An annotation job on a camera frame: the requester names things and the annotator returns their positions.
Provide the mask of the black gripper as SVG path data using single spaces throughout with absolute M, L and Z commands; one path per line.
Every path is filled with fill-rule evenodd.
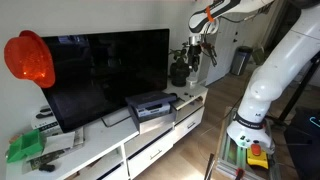
M 191 36 L 189 38 L 189 49 L 188 49 L 188 65 L 191 71 L 197 72 L 201 54 L 201 37 Z

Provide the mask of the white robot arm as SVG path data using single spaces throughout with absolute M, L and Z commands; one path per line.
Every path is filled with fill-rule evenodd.
M 205 25 L 224 14 L 252 12 L 273 1 L 213 0 L 211 5 L 191 15 L 189 30 L 201 34 Z M 264 64 L 255 69 L 233 121 L 227 127 L 228 136 L 242 148 L 256 143 L 268 153 L 274 152 L 264 117 L 271 102 L 281 96 L 304 65 L 320 51 L 320 0 L 289 2 L 301 10 L 301 15 Z

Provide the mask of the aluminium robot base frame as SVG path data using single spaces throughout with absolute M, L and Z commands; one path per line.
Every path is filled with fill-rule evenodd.
M 215 177 L 235 180 L 238 172 L 242 170 L 243 175 L 240 180 L 281 180 L 280 167 L 274 155 L 274 143 L 271 143 L 271 148 L 268 149 L 263 148 L 258 142 L 244 138 L 243 144 L 249 143 L 249 146 L 243 148 L 238 146 L 227 134 L 227 126 L 233 121 L 236 111 L 236 108 L 227 107 L 226 117 L 222 120 L 222 129 L 213 165 Z M 252 144 L 259 144 L 261 149 L 267 153 L 268 169 L 247 163 L 247 149 Z

